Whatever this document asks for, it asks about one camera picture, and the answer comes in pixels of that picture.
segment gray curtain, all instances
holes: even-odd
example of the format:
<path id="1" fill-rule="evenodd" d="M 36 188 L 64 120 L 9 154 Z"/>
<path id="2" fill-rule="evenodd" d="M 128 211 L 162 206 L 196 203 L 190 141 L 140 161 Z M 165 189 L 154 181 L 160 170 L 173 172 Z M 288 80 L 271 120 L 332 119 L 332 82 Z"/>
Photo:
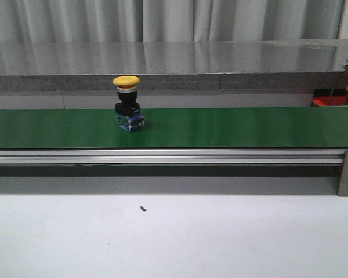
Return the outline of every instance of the gray curtain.
<path id="1" fill-rule="evenodd" d="M 0 0 L 0 42 L 336 38 L 343 0 Z"/>

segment white floor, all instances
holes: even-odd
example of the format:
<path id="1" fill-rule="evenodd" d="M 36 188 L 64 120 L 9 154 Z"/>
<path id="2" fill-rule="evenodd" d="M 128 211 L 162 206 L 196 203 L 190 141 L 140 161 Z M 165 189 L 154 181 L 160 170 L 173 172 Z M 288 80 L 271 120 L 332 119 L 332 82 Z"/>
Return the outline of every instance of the white floor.
<path id="1" fill-rule="evenodd" d="M 23 179 L 0 177 L 0 186 Z M 25 180 L 123 186 L 115 177 Z M 0 277 L 348 278 L 348 197 L 121 192 L 0 194 Z"/>

